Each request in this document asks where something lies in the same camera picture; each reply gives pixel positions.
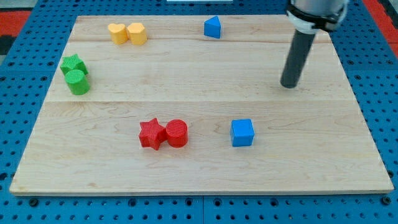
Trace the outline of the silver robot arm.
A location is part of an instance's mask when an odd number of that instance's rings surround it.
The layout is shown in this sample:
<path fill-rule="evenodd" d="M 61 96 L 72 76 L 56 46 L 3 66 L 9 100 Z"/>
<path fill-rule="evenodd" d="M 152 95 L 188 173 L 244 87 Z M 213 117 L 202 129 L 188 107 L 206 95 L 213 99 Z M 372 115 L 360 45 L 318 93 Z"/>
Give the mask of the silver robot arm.
<path fill-rule="evenodd" d="M 349 0 L 288 0 L 287 17 L 297 31 L 316 34 L 337 30 L 348 13 Z"/>

